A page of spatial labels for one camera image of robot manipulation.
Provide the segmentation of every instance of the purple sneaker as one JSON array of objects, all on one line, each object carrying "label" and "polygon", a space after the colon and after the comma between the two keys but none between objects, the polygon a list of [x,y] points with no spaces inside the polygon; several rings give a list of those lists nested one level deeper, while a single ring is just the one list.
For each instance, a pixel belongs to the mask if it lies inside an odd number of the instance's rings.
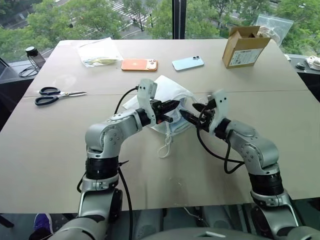
[{"label": "purple sneaker", "polygon": [[51,219],[50,214],[48,214],[48,213],[38,213],[35,216],[33,229],[37,230],[39,228],[45,228],[50,233],[52,233],[52,234],[54,233],[54,231],[52,229],[52,219]]}]

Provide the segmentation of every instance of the black scissor handle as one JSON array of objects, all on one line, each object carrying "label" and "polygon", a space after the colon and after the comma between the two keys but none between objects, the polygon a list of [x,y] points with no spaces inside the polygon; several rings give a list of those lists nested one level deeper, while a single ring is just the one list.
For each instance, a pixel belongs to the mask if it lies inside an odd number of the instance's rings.
[{"label": "black scissor handle", "polygon": [[41,88],[41,90],[39,91],[39,93],[41,95],[57,95],[59,93],[61,93],[59,88],[53,87],[53,86],[46,86],[44,88]]},{"label": "black scissor handle", "polygon": [[41,97],[37,97],[34,100],[34,104],[37,106],[48,105],[48,104],[54,103],[58,99],[59,99],[59,97],[57,97],[57,96],[41,96]]}]

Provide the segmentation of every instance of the beige tabletop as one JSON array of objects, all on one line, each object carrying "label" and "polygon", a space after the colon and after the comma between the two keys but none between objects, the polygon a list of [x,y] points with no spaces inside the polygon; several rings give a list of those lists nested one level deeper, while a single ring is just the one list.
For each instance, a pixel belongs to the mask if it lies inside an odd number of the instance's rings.
[{"label": "beige tabletop", "polygon": [[[159,69],[154,73],[121,72],[114,65],[86,68],[77,56],[78,44],[58,45],[0,132],[0,212],[76,212],[86,130],[111,116],[121,95],[141,78],[155,80],[159,75],[198,99],[225,88],[228,118],[255,127],[279,148],[283,185],[291,197],[320,196],[314,183],[320,167],[320,105],[275,44],[269,43],[254,67],[227,70],[221,60],[225,40],[116,41],[125,58],[157,58]],[[203,58],[204,67],[173,70],[172,60],[194,54]],[[45,86],[89,95],[36,107],[35,92]],[[224,142],[205,132],[202,136],[209,148],[225,153]],[[195,128],[175,136],[171,155],[161,159],[157,150],[163,142],[162,134],[145,127],[122,145],[119,160],[129,160],[122,169],[134,209],[252,202],[245,167],[225,174],[223,162],[198,142]],[[234,151],[231,156],[240,159]],[[123,209],[127,208],[124,198]]]}]

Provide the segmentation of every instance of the smartphone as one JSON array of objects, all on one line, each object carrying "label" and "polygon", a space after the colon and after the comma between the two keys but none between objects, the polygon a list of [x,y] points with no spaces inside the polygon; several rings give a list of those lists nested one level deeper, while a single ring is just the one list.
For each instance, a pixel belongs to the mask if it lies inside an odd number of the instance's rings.
[{"label": "smartphone", "polygon": [[123,71],[151,71],[158,69],[155,59],[124,59],[121,65]]},{"label": "smartphone", "polygon": [[192,69],[203,66],[205,63],[199,56],[191,56],[180,60],[172,61],[172,65],[176,71]]}]

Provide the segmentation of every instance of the clear plastic bag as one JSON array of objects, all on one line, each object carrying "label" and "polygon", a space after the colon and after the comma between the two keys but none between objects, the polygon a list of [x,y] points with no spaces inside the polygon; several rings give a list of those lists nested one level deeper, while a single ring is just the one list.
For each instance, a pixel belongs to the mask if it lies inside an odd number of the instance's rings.
[{"label": "clear plastic bag", "polygon": [[80,46],[78,54],[83,64],[88,68],[108,65],[123,60],[110,37]]},{"label": "clear plastic bag", "polygon": [[258,36],[269,37],[280,46],[292,24],[294,24],[294,21],[289,19],[260,14],[255,26],[261,26],[258,31]]}]

